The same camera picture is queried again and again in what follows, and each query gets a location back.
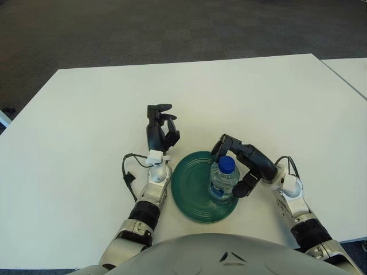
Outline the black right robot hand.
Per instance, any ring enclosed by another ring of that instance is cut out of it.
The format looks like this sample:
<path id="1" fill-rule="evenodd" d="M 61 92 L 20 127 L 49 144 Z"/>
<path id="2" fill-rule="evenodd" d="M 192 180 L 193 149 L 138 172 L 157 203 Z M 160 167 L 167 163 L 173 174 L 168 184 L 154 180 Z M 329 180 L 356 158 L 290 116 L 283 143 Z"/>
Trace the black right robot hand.
<path id="1" fill-rule="evenodd" d="M 214 156 L 214 161 L 218 163 L 219 159 L 225 156 L 228 151 L 234 153 L 236 159 L 249 168 L 242 180 L 238 181 L 232 189 L 234 196 L 238 198 L 247 197 L 260 180 L 272 181 L 275 179 L 278 168 L 270 159 L 255 146 L 243 144 L 242 141 L 227 134 L 221 135 L 210 154 Z"/>

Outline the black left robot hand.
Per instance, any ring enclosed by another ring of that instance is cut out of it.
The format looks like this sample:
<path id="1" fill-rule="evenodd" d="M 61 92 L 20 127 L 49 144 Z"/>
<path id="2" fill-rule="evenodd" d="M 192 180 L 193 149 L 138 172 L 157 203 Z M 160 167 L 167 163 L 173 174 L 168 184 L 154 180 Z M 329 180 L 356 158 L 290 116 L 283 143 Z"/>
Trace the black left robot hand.
<path id="1" fill-rule="evenodd" d="M 147 118 L 149 120 L 146 127 L 148 148 L 149 150 L 161 151 L 164 155 L 180 139 L 180 132 L 173 122 L 177 117 L 164 113 L 171 108 L 171 104 L 147 106 Z"/>

